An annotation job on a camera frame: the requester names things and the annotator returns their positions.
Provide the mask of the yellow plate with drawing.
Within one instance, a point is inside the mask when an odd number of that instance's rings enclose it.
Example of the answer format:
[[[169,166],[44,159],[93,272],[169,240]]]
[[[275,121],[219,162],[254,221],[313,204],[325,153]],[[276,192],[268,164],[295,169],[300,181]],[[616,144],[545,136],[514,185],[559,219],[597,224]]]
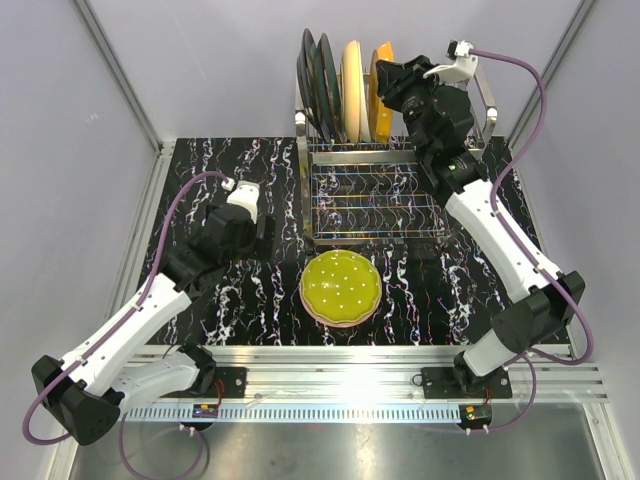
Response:
[[[360,45],[350,41],[344,48],[341,58],[342,120],[344,132],[349,143],[360,140]]]

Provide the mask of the orange polka dot plate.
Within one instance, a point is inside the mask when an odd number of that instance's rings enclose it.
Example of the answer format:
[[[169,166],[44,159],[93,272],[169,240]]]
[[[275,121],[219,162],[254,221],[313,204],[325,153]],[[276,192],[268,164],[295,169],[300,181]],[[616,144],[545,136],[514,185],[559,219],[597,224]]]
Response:
[[[378,95],[376,63],[379,60],[394,60],[391,42],[383,43],[373,51],[369,71],[369,131],[374,142],[386,144],[391,136],[393,112],[383,104]]]

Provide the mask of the blue glazed plate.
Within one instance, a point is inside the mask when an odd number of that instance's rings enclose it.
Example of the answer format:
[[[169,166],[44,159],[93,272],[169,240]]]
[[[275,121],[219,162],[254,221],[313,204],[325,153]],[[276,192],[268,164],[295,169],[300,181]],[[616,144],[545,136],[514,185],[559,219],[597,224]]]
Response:
[[[314,55],[316,99],[320,127],[327,143],[343,143],[341,95],[328,35],[323,33]]]

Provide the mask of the cream plate with bear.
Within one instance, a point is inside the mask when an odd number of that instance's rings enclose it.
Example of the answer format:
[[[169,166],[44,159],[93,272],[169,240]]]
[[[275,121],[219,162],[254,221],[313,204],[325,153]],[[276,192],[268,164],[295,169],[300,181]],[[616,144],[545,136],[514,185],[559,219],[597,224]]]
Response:
[[[361,143],[369,143],[371,141],[367,94],[364,84],[359,86],[359,138]]]

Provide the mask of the dark striped rim plate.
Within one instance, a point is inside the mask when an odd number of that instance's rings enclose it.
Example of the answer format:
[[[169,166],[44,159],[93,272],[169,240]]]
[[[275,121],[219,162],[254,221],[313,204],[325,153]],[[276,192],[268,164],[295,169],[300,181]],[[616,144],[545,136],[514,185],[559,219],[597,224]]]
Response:
[[[318,113],[318,105],[313,87],[312,68],[309,65],[307,53],[315,46],[313,35],[309,28],[303,30],[300,49],[296,60],[297,82],[303,103],[304,112],[311,125],[322,140],[325,140],[325,132]]]

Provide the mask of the yellow wavy plate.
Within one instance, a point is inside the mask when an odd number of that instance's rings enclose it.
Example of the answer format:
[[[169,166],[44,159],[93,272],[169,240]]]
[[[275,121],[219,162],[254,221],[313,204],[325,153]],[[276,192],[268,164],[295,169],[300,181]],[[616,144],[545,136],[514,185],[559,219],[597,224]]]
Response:
[[[300,299],[302,295],[382,298],[382,280],[366,257],[349,250],[331,250],[318,255],[304,268],[299,295]]]

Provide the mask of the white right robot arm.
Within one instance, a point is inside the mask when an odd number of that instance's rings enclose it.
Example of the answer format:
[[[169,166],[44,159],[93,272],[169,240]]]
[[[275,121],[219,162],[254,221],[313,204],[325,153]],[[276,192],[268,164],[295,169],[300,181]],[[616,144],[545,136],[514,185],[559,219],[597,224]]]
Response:
[[[503,210],[495,183],[466,145],[474,117],[452,68],[420,55],[404,64],[378,60],[372,69],[383,105],[403,117],[427,192],[473,237],[511,300],[454,359],[454,388],[475,397],[507,362],[569,324],[585,282],[576,271],[563,273]]]

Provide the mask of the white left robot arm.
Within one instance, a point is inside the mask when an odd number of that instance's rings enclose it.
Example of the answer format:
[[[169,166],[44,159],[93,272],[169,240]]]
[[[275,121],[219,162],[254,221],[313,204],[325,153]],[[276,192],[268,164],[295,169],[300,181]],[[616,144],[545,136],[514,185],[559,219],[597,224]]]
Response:
[[[33,365],[38,401],[67,436],[90,445],[133,408],[169,393],[203,397],[213,390],[216,362],[195,343],[143,367],[126,364],[169,320],[210,298],[233,263],[267,260],[274,227],[274,218],[259,216],[257,200],[231,197],[208,208],[204,226],[171,249],[159,271],[94,335],[61,359],[44,355]]]

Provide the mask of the pink bottom plate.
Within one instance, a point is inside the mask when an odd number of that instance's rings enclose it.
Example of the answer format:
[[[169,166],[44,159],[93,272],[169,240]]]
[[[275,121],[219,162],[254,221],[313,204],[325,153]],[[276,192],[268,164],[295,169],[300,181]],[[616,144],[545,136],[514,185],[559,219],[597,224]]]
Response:
[[[381,297],[358,295],[301,296],[305,311],[317,322],[332,328],[349,328],[366,322],[377,310]]]

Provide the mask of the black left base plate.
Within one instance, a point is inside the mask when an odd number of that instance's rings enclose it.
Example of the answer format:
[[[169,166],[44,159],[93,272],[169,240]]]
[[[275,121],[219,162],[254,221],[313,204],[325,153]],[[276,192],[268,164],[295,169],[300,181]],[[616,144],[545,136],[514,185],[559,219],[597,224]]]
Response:
[[[194,384],[186,390],[171,392],[173,398],[217,398],[241,399],[245,396],[248,369],[245,367],[223,366],[205,374],[199,374]]]

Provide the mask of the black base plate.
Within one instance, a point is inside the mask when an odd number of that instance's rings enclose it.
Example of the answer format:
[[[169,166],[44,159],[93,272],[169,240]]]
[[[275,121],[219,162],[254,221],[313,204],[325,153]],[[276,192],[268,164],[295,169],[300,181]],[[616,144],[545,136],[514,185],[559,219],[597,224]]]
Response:
[[[511,382],[506,371],[498,369],[484,377],[467,375],[454,367],[423,367],[420,370],[425,399],[510,399]]]
[[[217,398],[241,399],[245,396],[248,369],[245,367],[223,366],[205,374],[199,374],[194,384],[186,390],[171,392],[173,398]]]

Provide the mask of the aluminium front rail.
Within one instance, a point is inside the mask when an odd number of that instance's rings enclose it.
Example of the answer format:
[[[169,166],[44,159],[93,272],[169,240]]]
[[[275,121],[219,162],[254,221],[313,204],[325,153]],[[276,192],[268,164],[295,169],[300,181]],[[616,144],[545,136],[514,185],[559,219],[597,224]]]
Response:
[[[268,403],[383,404],[425,402],[412,383],[423,367],[448,366],[462,346],[209,346],[221,366],[247,368],[245,399]],[[126,367],[159,359],[166,346],[145,345],[124,357]],[[537,374],[538,403],[606,403],[594,362],[567,367],[539,356],[531,361]],[[513,401],[525,402],[531,374],[524,362],[508,367]]]

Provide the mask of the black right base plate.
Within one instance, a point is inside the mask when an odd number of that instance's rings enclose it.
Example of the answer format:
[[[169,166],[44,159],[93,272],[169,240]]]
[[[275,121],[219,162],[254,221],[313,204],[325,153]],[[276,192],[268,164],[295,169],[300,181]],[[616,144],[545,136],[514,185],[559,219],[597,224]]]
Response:
[[[467,375],[454,367],[423,367],[420,370],[425,399],[510,399],[511,382],[506,371],[498,369],[484,377]]]

